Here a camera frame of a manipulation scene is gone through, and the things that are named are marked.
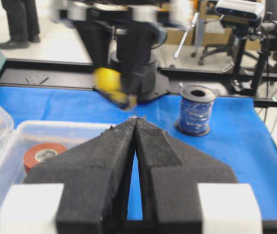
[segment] plastic container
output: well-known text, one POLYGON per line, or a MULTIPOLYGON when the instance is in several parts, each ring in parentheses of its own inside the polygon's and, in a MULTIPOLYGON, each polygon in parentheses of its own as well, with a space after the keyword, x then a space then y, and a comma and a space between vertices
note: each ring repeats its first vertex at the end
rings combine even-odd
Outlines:
POLYGON ((23 156, 31 147, 54 142, 70 149, 100 135, 110 124, 25 121, 16 130, 12 118, 0 107, 0 206, 10 186, 26 176, 23 156))

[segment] blue cloth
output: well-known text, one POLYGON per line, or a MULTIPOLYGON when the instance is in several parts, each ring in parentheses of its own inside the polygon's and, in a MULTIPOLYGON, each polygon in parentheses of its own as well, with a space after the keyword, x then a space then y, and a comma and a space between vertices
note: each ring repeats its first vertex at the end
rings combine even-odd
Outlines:
MULTIPOLYGON (((167 95, 132 111, 117 109, 98 93, 59 89, 0 87, 0 106, 15 127, 25 120, 60 120, 120 123, 128 117, 146 116, 172 136, 229 164, 240 183, 251 184, 263 219, 277 219, 277 150, 250 98, 215 101, 211 131, 203 137, 178 132, 180 96, 167 95)), ((129 198, 129 219, 141 219, 137 161, 134 162, 129 198)))

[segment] spool of blue wire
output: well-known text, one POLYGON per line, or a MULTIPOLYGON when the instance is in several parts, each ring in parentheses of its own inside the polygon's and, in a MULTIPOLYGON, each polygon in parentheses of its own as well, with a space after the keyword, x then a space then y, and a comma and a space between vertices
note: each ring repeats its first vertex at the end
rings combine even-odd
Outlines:
POLYGON ((180 94, 183 98, 180 118, 175 122, 177 130, 196 137, 208 134, 216 93, 203 86, 188 85, 181 88, 180 94))

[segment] floor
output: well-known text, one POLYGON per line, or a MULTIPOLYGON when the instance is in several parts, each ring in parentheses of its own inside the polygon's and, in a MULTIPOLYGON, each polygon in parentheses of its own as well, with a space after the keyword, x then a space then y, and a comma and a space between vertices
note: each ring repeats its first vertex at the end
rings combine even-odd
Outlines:
MULTIPOLYGON (((31 44, 28 49, 19 49, 11 51, 3 51, 7 58, 17 59, 38 59, 38 60, 54 60, 54 61, 70 61, 70 62, 91 62, 87 51, 84 49, 77 33, 74 29, 68 28, 63 24, 55 24, 49 20, 49 6, 52 0, 37 0, 37 10, 39 15, 39 23, 41 27, 40 37, 41 43, 31 44)), ((5 11, 0 3, 0 42, 9 39, 8 25, 5 11)), ((111 43, 111 50, 115 49, 115 43, 111 43)), ((205 66, 198 65, 198 56, 192 58, 190 54, 195 50, 192 46, 184 46, 178 59, 174 59, 173 55, 177 50, 176 45, 164 45, 154 50, 157 55, 159 64, 162 67, 174 65, 176 68, 193 69, 193 70, 209 70, 222 71, 230 62, 231 58, 225 54, 217 54, 210 56, 205 60, 205 66)), ((255 61, 244 58, 242 65, 254 66, 255 61)), ((277 89, 277 83, 269 86, 269 93, 272 94, 277 89)), ((266 95, 265 85, 260 87, 260 95, 266 95)), ((261 111, 259 116, 264 119, 265 110, 261 111)), ((269 108, 267 113, 266 126, 271 132, 277 116, 277 108, 269 108)), ((272 133, 274 141, 277 143, 277 123, 272 133)))

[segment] person's leg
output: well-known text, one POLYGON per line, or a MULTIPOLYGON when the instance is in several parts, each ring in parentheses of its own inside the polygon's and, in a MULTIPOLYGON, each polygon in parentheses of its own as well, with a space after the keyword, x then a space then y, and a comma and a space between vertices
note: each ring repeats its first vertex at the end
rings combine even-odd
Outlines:
POLYGON ((13 41, 27 41, 26 7, 22 0, 1 0, 6 11, 10 37, 13 41))
POLYGON ((39 42, 37 37, 40 33, 39 22, 37 18, 36 0, 23 0, 26 7, 28 37, 32 42, 39 42))

